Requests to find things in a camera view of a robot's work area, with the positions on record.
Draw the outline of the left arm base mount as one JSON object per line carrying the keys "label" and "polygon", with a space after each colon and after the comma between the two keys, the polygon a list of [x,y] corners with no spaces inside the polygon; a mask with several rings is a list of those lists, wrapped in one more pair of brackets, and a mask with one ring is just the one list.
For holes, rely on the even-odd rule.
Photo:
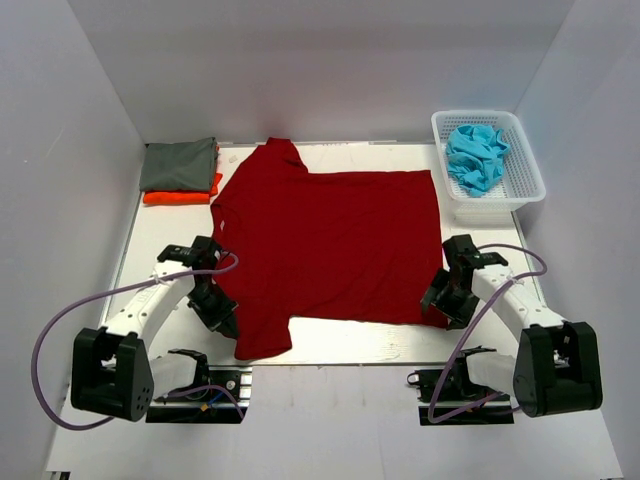
{"label": "left arm base mount", "polygon": [[251,367],[211,367],[195,393],[165,397],[151,403],[147,424],[239,425],[247,413],[252,390]]}

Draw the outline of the red t shirt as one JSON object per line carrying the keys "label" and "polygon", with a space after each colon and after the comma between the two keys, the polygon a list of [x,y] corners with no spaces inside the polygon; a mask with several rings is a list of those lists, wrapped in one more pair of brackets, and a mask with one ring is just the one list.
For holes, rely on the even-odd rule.
{"label": "red t shirt", "polygon": [[292,317],[445,328],[422,298],[443,265],[440,212],[426,170],[313,173],[271,138],[211,207],[214,240],[238,257],[218,277],[236,303],[234,355],[292,346]]}

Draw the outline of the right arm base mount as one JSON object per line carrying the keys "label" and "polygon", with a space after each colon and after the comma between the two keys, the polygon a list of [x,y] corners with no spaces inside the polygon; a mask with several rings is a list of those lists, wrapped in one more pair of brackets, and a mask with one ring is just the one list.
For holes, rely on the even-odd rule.
{"label": "right arm base mount", "polygon": [[[458,354],[453,367],[447,374],[438,402],[435,404],[435,417],[446,415],[469,403],[485,400],[495,393],[489,387],[472,384],[469,379],[466,359],[479,353],[495,353],[495,350],[475,347],[463,350]],[[434,423],[428,418],[428,409],[441,373],[441,368],[422,369],[415,370],[406,378],[407,385],[415,388],[418,392],[419,424],[423,427],[434,426]],[[513,423],[514,411],[511,399],[507,394],[502,394],[483,405],[466,408],[462,413],[438,423],[438,426],[509,425]]]}

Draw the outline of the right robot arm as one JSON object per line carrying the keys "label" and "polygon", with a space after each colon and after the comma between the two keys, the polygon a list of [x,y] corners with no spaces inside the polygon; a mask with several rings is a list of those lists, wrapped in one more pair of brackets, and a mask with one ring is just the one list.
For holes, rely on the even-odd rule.
{"label": "right robot arm", "polygon": [[[440,424],[507,395],[531,418],[597,410],[603,403],[598,341],[586,322],[571,322],[542,304],[524,279],[547,273],[545,261],[514,273],[501,244],[476,246],[470,235],[442,244],[447,265],[437,271],[421,301],[462,336],[431,389],[427,419]],[[518,342],[514,356],[465,344],[488,312]]]}

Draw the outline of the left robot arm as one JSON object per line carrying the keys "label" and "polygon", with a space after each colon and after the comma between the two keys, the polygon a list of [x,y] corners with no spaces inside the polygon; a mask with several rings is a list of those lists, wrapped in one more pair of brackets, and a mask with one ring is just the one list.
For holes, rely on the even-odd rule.
{"label": "left robot arm", "polygon": [[148,280],[131,286],[129,302],[99,327],[84,328],[75,337],[72,406],[138,421],[155,400],[199,399],[214,390],[205,354],[171,349],[152,358],[148,349],[181,302],[208,331],[236,337],[237,304],[215,279],[238,264],[236,254],[205,236],[189,246],[165,247]]}

